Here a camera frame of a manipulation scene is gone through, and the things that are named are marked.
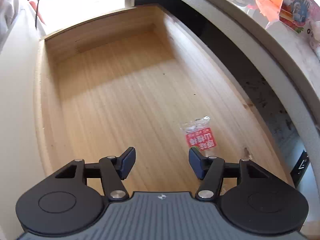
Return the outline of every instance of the logo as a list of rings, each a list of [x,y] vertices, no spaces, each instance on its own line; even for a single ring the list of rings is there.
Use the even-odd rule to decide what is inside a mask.
[[[165,194],[161,194],[161,195],[158,196],[158,198],[161,199],[161,200],[165,199],[166,197],[167,196]]]

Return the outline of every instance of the small hole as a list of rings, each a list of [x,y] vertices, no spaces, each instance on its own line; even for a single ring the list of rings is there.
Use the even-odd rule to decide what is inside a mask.
[[[256,179],[268,178],[268,176],[262,173],[262,171],[257,170],[255,167],[251,165],[248,165],[247,169],[248,169],[250,178],[256,178]]]
[[[76,175],[76,169],[77,169],[76,165],[71,165],[71,166],[67,167],[66,169],[64,169],[62,172],[60,172],[56,176],[56,178],[57,179],[72,179]]]

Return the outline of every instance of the metal pivot screw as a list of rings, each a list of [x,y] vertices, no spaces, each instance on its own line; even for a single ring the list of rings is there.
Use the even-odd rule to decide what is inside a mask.
[[[213,195],[214,193],[211,190],[201,190],[198,192],[200,198],[211,198]]]
[[[125,192],[123,190],[114,190],[110,193],[112,198],[123,198],[125,196]]]

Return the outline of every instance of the black cable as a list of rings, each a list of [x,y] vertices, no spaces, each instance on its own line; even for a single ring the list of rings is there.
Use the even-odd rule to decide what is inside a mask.
[[[39,8],[39,1],[40,0],[38,0],[38,3],[37,3],[37,10],[36,10],[36,20],[35,20],[35,22],[36,22],[36,29],[37,29],[37,19],[38,19],[38,8]]]

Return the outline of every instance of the red label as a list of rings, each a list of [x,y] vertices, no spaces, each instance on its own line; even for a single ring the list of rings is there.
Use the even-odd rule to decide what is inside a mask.
[[[206,150],[215,147],[216,141],[210,128],[203,128],[196,132],[186,134],[189,147],[197,146],[200,150]]]

